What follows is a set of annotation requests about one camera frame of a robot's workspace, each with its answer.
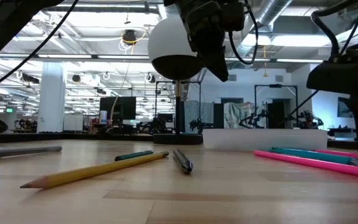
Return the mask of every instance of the ceiling duct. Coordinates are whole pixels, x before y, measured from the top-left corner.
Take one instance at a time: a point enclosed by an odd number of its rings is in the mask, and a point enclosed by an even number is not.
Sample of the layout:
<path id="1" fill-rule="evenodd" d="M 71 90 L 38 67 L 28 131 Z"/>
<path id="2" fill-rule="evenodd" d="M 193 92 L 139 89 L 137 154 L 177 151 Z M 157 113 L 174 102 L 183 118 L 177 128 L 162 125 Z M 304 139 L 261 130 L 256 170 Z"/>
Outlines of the ceiling duct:
<path id="1" fill-rule="evenodd" d="M 259 23 L 259 27 L 268 27 L 269 30 L 272 30 L 273 23 L 280 16 L 280 14 L 291 4 L 293 0 L 263 0 L 260 3 L 260 9 L 255 13 L 255 18 Z M 249 31 L 253 28 L 252 20 L 247 16 L 244 23 L 244 29 L 242 31 L 242 36 L 247 37 Z M 247 54 L 254 48 L 253 45 L 241 45 L 237 48 L 239 55 L 246 57 Z M 246 68 L 246 65 L 235 62 L 227 65 L 229 70 L 236 68 Z"/>
<path id="2" fill-rule="evenodd" d="M 71 4 L 60 4 L 45 8 L 44 11 L 67 12 Z M 146 13 L 159 14 L 156 4 L 145 4 L 128 2 L 124 4 L 77 4 L 73 12 L 125 12 L 125 13 Z"/>

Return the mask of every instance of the pencil tip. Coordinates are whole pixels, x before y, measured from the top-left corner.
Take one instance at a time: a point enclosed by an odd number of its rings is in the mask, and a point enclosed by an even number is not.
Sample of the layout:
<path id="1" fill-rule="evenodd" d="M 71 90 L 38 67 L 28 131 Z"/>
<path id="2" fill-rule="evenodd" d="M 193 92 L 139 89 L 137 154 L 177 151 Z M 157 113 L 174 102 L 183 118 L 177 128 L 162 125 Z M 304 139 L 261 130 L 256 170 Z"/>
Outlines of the pencil tip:
<path id="1" fill-rule="evenodd" d="M 24 184 L 24 185 L 21 185 L 20 188 L 30 188 L 31 185 L 30 184 Z"/>

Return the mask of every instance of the table surface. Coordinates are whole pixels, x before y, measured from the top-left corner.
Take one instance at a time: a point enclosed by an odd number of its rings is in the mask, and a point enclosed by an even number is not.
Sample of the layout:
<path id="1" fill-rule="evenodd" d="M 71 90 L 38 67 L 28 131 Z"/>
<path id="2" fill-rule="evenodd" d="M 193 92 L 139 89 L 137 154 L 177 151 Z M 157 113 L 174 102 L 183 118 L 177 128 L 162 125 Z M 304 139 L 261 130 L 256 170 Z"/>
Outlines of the table surface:
<path id="1" fill-rule="evenodd" d="M 151 142 L 42 141 L 50 152 L 0 159 L 0 223 L 358 223 L 358 177 L 202 146 Z M 41 175 L 114 161 L 121 154 L 181 149 L 168 158 L 48 190 L 20 189 Z"/>

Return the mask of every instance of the ceiling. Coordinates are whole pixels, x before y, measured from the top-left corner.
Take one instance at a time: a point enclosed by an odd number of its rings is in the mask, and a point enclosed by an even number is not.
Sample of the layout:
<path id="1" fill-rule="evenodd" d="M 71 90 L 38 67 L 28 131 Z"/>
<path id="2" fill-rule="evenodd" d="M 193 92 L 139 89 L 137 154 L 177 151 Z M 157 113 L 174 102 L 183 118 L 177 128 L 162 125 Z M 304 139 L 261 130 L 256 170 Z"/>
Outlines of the ceiling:
<path id="1" fill-rule="evenodd" d="M 46 35 L 55 27 L 60 18 L 65 14 L 72 1 L 65 1 L 61 6 L 44 9 L 33 17 L 30 21 L 0 53 L 2 54 L 29 54 L 43 41 Z M 250 1 L 257 11 L 261 1 Z M 270 32 L 262 32 L 260 35 L 267 39 L 268 45 L 258 48 L 258 58 L 287 58 L 287 59 L 327 59 L 329 55 L 329 43 L 325 46 L 307 47 L 304 46 L 284 46 L 272 45 L 278 36 L 283 35 L 312 35 L 313 37 L 322 36 L 321 32 L 311 22 L 309 15 L 314 10 L 322 7 L 332 6 L 340 2 L 337 0 L 294 0 L 290 6 L 285 9 L 282 16 L 275 22 Z M 100 4 L 108 3 L 111 7 L 100 7 Z M 77 7 L 68 17 L 64 26 L 59 30 L 59 35 L 55 35 L 49 43 L 39 52 L 40 54 L 70 54 L 70 55 L 148 55 L 147 42 L 149 34 L 159 21 L 168 16 L 177 15 L 175 7 L 164 7 L 162 1 L 149 0 L 149 10 L 145 10 L 143 1 L 80 1 L 82 7 Z M 335 15 L 327 18 L 324 22 L 333 28 L 336 35 L 339 35 L 350 26 L 354 12 L 349 10 L 340 16 Z M 139 40 L 134 47 L 122 43 L 121 35 L 125 30 L 134 29 L 135 35 Z M 248 37 L 250 41 L 249 53 L 252 55 L 252 33 Z M 235 32 L 234 41 L 236 45 L 243 42 L 241 32 Z M 224 42 L 226 45 L 226 57 L 233 57 L 228 38 Z M 0 58 L 0 77 L 14 68 L 20 60 L 14 58 Z M 31 60 L 21 68 L 21 73 L 32 75 L 42 82 L 42 60 Z M 85 114 L 98 113 L 98 98 L 102 95 L 96 92 L 94 86 L 84 82 L 74 82 L 73 75 L 90 76 L 97 80 L 95 85 L 102 89 L 112 88 L 108 94 L 111 96 L 138 96 L 153 97 L 155 94 L 155 84 L 149 83 L 145 76 L 152 74 L 157 81 L 169 81 L 161 77 L 151 66 L 150 63 L 138 63 L 131 60 L 126 61 L 91 61 L 91 60 L 64 60 L 64 67 L 68 72 L 67 99 L 80 99 L 79 105 L 73 106 L 67 104 L 66 111 L 73 113 L 75 111 Z M 252 68 L 282 68 L 291 72 L 298 64 L 294 63 L 255 63 Z M 1 83 L 0 86 L 0 105 L 11 105 L 10 101 L 23 102 L 21 113 L 36 113 L 40 87 L 31 83 L 23 82 L 20 79 L 20 73 L 11 76 L 8 80 Z M 201 74 L 195 76 L 192 80 L 198 81 Z M 174 86 L 169 83 L 162 89 L 158 97 L 174 99 Z M 31 110 L 25 110 L 25 101 Z M 146 109 L 144 114 L 148 116 L 151 109 Z"/>

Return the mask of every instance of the pink marker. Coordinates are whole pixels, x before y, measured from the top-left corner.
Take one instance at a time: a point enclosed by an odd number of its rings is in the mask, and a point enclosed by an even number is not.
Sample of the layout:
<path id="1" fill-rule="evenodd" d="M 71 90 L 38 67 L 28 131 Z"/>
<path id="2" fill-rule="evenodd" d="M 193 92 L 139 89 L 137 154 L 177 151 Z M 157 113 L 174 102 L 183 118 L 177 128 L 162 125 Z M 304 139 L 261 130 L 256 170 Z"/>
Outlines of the pink marker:
<path id="1" fill-rule="evenodd" d="M 335 172 L 340 172 L 343 174 L 350 174 L 354 176 L 358 176 L 358 167 L 357 166 L 350 166 L 345 164 L 337 164 L 335 162 L 326 162 L 326 161 L 319 161 L 316 159 L 306 159 L 301 157 L 295 156 L 287 156 L 283 154 L 271 153 L 271 152 L 264 152 L 264 151 L 254 151 L 256 156 L 262 156 L 270 159 L 276 159 L 285 162 L 292 162 L 295 164 L 301 164 L 305 166 L 311 166 L 315 168 L 331 170 Z"/>
<path id="2" fill-rule="evenodd" d="M 331 154 L 331 155 L 337 155 L 337 156 L 346 156 L 346 157 L 351 157 L 351 158 L 358 159 L 358 154 L 357 153 L 351 153 L 351 152 L 340 152 L 340 151 L 332 151 L 332 150 L 325 150 L 325 149 L 317 149 L 317 150 L 314 150 L 314 152 L 321 152 L 321 153 L 325 153 L 325 154 Z"/>

